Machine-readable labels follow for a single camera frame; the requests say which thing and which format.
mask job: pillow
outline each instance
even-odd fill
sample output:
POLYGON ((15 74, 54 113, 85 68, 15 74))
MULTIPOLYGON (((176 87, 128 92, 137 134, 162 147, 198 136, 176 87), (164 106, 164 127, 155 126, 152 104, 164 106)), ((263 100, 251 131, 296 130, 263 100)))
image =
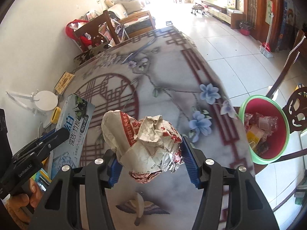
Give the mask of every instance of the pillow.
POLYGON ((131 14, 142 9, 140 0, 117 0, 116 3, 122 4, 126 9, 127 14, 131 14))

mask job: stuffed animal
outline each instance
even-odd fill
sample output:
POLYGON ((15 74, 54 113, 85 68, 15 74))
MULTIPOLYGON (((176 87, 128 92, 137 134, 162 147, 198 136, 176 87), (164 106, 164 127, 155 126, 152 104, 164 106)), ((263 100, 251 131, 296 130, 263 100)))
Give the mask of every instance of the stuffed animal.
POLYGON ((105 0, 105 4, 108 6, 108 7, 112 7, 114 6, 114 2, 112 0, 105 0))

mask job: drawer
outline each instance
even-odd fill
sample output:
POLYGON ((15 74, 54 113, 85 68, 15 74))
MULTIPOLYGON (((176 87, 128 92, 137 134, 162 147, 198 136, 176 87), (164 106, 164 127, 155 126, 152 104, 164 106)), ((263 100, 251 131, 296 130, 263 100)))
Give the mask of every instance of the drawer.
POLYGON ((231 24, 231 17, 229 15, 226 15, 224 13, 219 13, 219 18, 222 19, 223 21, 231 24))
POLYGON ((213 14, 213 15, 216 16, 216 17, 219 17, 219 14, 220 14, 220 11, 217 10, 216 8, 213 8, 213 7, 209 7, 209 8, 208 8, 208 12, 209 12, 210 14, 213 14))

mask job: toothpaste box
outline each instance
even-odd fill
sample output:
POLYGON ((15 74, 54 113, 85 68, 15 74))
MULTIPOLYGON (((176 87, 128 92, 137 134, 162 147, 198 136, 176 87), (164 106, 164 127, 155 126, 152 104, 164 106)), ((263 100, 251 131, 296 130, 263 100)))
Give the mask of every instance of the toothpaste box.
POLYGON ((83 143, 94 109, 93 104, 78 95, 68 96, 56 125, 56 131, 64 127, 69 130, 70 135, 69 139, 50 152, 48 175, 51 179, 63 165, 79 167, 83 143))

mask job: purple flower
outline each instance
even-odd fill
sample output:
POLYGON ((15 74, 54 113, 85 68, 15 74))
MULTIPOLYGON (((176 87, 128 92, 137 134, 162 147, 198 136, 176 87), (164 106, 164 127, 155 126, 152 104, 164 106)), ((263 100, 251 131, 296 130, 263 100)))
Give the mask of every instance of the purple flower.
POLYGON ((220 114, 221 115, 228 114, 229 117, 236 118, 235 113, 236 113, 235 109, 232 107, 230 101, 226 98, 226 100, 224 100, 222 104, 220 114))
POLYGON ((189 126, 196 133, 192 139, 192 143, 195 143, 199 140, 200 132, 205 136, 211 134, 212 130, 210 126, 212 125, 212 123, 209 119, 205 118, 205 115, 201 114, 200 111, 195 111, 193 113, 193 118, 194 119, 189 122, 189 126))
POLYGON ((216 99, 219 99, 221 95, 218 94, 219 89, 214 87, 211 83, 207 86, 201 84, 199 88, 202 90, 200 98, 206 100, 209 104, 214 104, 216 99))
POLYGON ((135 61, 129 61, 128 62, 128 67, 130 67, 131 69, 136 67, 136 62, 135 61))

